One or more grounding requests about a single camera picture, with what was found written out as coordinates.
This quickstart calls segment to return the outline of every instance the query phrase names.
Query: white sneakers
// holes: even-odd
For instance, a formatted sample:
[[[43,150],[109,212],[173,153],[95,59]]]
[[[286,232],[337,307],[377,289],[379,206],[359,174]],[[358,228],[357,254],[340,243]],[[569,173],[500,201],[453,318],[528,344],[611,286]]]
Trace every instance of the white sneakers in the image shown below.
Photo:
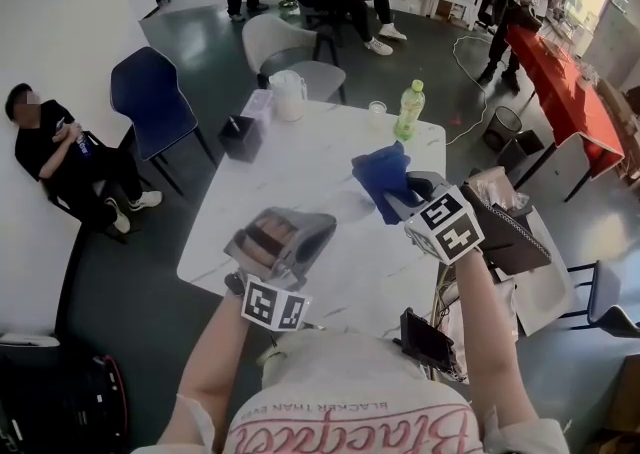
[[[162,193],[160,191],[144,191],[140,198],[138,198],[135,202],[129,202],[129,208],[133,212],[137,212],[139,210],[145,209],[147,207],[155,207],[160,205],[162,202]],[[109,207],[113,207],[116,211],[116,220],[113,222],[114,228],[120,232],[121,234],[126,234],[131,230],[131,222],[129,218],[125,216],[116,201],[109,197],[104,201],[105,205]]]
[[[383,24],[378,35],[384,36],[385,38],[391,38],[392,40],[407,41],[407,37],[398,31],[396,26],[393,24]]]
[[[384,36],[385,38],[391,38],[392,40],[402,40],[406,41],[407,37],[403,35],[400,31],[396,29],[396,26],[393,24],[382,24],[382,29],[380,29],[379,36]],[[375,38],[371,38],[370,42],[365,42],[364,46],[375,52],[376,54],[380,54],[381,56],[390,56],[393,54],[393,49],[389,47],[386,43],[382,43],[380,40],[376,40]]]
[[[393,54],[393,49],[391,47],[386,43],[382,43],[380,40],[376,40],[375,38],[371,38],[370,42],[364,42],[364,46],[381,56],[390,56]]]
[[[162,202],[162,193],[160,191],[144,191],[142,196],[135,202],[129,202],[129,208],[133,212],[146,209],[147,207],[156,207]]]

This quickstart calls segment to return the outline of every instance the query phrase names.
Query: red tablecloth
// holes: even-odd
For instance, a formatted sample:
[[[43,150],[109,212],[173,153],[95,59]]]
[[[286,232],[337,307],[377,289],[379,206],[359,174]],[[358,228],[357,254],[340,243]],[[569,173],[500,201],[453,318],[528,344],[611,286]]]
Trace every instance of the red tablecloth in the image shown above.
[[[578,86],[580,70],[576,63],[568,56],[567,61],[558,60],[548,53],[540,36],[518,26],[509,29],[507,41],[535,86],[556,146],[576,134],[582,136],[594,177],[624,159],[600,97],[592,86],[587,91]]]

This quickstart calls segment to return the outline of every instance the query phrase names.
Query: green bottle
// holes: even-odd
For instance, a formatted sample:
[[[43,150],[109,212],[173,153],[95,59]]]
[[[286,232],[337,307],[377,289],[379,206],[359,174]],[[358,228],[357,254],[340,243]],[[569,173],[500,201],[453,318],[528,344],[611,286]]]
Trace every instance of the green bottle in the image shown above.
[[[416,122],[424,107],[423,87],[423,82],[416,79],[411,83],[411,88],[407,88],[402,94],[400,116],[394,128],[395,135],[400,141],[411,139],[416,130]]]

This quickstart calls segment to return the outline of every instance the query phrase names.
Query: white pitcher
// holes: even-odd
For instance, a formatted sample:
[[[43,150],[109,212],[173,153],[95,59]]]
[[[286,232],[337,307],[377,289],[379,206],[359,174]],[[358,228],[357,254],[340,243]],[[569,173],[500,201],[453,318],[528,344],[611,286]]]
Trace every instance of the white pitcher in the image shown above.
[[[304,114],[307,100],[307,85],[304,79],[292,70],[282,70],[269,77],[278,116],[295,122]]]

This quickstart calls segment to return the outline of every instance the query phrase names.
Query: sneaker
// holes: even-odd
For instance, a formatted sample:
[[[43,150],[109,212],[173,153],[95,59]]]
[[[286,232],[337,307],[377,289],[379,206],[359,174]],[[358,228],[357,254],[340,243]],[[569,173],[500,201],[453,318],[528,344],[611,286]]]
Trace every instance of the sneaker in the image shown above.
[[[515,72],[509,69],[502,72],[502,82],[513,92],[514,95],[520,93],[520,84],[518,83],[518,77]]]
[[[370,42],[364,42],[364,46],[381,56],[390,56],[393,54],[393,49],[391,47],[379,40],[376,40],[375,38],[371,38]]]
[[[160,205],[160,202],[162,202],[162,193],[160,191],[145,191],[135,202],[129,202],[129,208],[133,212],[138,212],[147,207],[156,207]]]
[[[493,75],[496,73],[496,66],[493,66],[491,63],[487,65],[487,68],[484,69],[480,77],[478,77],[478,83],[484,84],[493,81]]]
[[[380,36],[384,36],[385,38],[392,38],[394,40],[406,41],[407,39],[407,37],[403,35],[400,31],[398,31],[396,29],[396,26],[394,26],[393,24],[384,24],[378,34]]]
[[[269,6],[267,6],[266,4],[263,4],[261,2],[256,4],[253,8],[249,8],[247,6],[247,10],[250,11],[251,13],[258,13],[260,11],[266,11],[268,9],[269,9]]]
[[[104,201],[104,204],[108,205],[109,207],[113,207],[113,210],[116,211],[116,220],[113,222],[113,226],[115,227],[115,229],[121,234],[128,233],[129,230],[131,230],[131,223],[129,222],[129,218],[127,218],[127,216],[120,212],[116,201],[113,198],[109,197]]]

